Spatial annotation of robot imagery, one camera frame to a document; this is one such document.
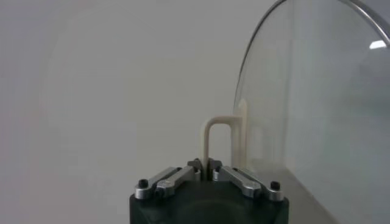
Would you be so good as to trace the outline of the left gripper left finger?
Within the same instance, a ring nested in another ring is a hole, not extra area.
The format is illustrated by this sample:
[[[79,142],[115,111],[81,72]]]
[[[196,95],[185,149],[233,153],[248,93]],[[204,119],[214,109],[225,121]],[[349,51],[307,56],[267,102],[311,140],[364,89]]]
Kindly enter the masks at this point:
[[[202,164],[198,158],[188,161],[185,167],[168,167],[149,179],[140,179],[134,188],[134,197],[148,200],[153,197],[167,198],[187,181],[202,179]]]

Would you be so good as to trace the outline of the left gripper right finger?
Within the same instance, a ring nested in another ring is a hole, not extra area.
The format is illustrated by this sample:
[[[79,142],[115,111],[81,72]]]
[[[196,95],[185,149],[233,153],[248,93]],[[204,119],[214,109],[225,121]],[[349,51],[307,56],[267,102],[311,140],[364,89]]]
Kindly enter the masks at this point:
[[[278,181],[271,181],[267,186],[253,172],[224,166],[218,160],[209,159],[208,177],[213,181],[232,183],[244,196],[253,200],[265,198],[269,201],[283,201],[285,198]]]

